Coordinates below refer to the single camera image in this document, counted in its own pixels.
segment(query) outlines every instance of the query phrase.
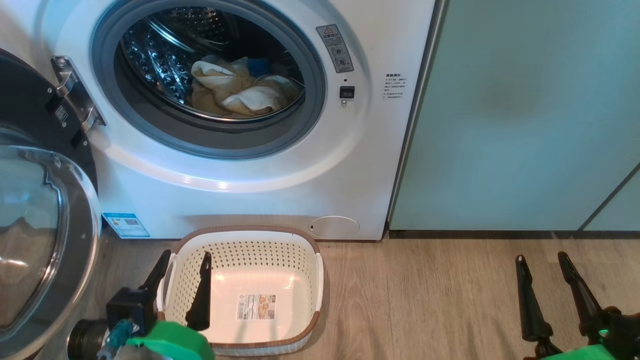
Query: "brown basket rim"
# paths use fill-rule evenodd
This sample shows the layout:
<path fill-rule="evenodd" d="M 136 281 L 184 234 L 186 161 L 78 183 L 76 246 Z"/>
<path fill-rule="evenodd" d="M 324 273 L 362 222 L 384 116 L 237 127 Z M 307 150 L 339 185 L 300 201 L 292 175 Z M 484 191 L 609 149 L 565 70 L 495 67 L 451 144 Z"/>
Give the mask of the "brown basket rim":
<path fill-rule="evenodd" d="M 211 233 L 227 233 L 231 231 L 272 231 L 274 233 L 290 233 L 295 234 L 309 242 L 309 245 L 313 248 L 316 254 L 320 253 L 320 249 L 316 243 L 316 241 L 311 237 L 311 235 L 307 234 L 305 231 L 301 231 L 299 229 L 295 229 L 293 227 L 285 227 L 285 226 L 275 226 L 275 225 L 226 225 L 226 226 L 215 226 L 215 227 L 205 227 L 203 229 L 199 229 L 193 231 L 192 233 L 185 236 L 173 249 L 174 254 L 178 254 L 180 250 L 193 238 L 196 236 L 200 236 L 203 234 L 211 234 Z M 158 312 L 158 318 L 164 319 L 164 313 Z M 274 341 L 263 341 L 261 343 L 210 343 L 212 348 L 227 348 L 227 349 L 250 349 L 250 348 L 266 348 L 266 347 L 281 347 L 286 345 L 291 345 L 299 342 L 304 339 L 311 333 L 311 331 L 316 326 L 318 319 L 320 319 L 320 311 L 314 312 L 314 315 L 311 318 L 311 321 L 307 325 L 307 327 L 302 330 L 298 335 L 282 340 L 274 340 Z"/>

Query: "door hinge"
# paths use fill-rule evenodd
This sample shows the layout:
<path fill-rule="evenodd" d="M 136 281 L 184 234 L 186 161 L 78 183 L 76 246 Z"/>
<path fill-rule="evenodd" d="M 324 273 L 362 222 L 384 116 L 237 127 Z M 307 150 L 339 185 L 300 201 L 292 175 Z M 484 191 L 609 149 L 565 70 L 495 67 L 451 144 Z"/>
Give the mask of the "door hinge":
<path fill-rule="evenodd" d="M 84 87 L 71 59 L 68 56 L 54 56 L 51 64 L 60 82 L 57 93 L 69 102 L 82 122 L 84 132 L 87 133 L 96 124 L 106 126 L 104 117 Z"/>

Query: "basket handle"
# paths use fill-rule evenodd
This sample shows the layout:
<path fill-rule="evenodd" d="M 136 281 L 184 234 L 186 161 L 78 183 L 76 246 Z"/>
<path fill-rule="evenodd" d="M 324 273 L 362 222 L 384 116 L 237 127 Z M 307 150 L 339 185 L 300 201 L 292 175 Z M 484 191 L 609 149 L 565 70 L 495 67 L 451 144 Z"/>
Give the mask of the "basket handle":
<path fill-rule="evenodd" d="M 316 311 L 320 311 L 322 308 L 322 297 L 324 291 L 324 263 L 322 261 L 322 256 L 319 252 L 316 252 L 316 276 L 317 276 L 317 285 L 318 285 L 318 293 L 316 298 Z"/>
<path fill-rule="evenodd" d="M 156 293 L 156 307 L 158 311 L 164 311 L 166 309 L 166 300 L 169 299 L 169 295 L 171 294 L 171 287 L 173 286 L 173 276 L 175 275 L 175 267 L 177 266 L 178 261 L 175 259 L 176 254 L 171 253 L 169 257 L 169 265 L 167 266 L 166 273 L 163 278 L 160 279 L 160 284 L 158 285 L 157 293 Z M 169 286 L 166 288 L 166 294 L 164 293 L 164 282 L 169 277 Z"/>

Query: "front-loading washing machine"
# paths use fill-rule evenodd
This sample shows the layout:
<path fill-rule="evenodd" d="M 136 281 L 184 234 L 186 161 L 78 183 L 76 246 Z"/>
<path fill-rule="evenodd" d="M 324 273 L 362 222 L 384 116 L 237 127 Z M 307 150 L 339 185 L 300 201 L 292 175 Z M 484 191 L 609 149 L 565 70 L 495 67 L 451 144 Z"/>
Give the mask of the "front-loading washing machine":
<path fill-rule="evenodd" d="M 59 84 L 50 96 L 70 107 L 47 111 L 58 126 L 81 119 L 102 216 L 122 238 L 277 224 L 379 240 L 433 5 L 2 0 L 0 48 Z M 249 114 L 219 110 L 217 92 L 197 104 L 193 67 L 207 58 L 296 91 Z"/>

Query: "plastic basket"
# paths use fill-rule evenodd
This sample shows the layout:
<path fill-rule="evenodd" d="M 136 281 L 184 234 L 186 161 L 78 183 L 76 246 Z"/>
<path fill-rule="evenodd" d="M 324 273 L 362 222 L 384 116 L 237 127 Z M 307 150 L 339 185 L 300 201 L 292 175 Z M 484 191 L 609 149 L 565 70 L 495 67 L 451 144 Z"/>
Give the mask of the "plastic basket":
<path fill-rule="evenodd" d="M 309 235 L 271 226 L 189 234 L 158 287 L 157 307 L 168 321 L 186 325 L 205 251 L 212 256 L 211 316 L 200 333 L 215 354 L 270 356 L 304 346 L 320 316 L 324 284 L 323 260 Z M 256 302 L 264 306 L 257 313 Z"/>

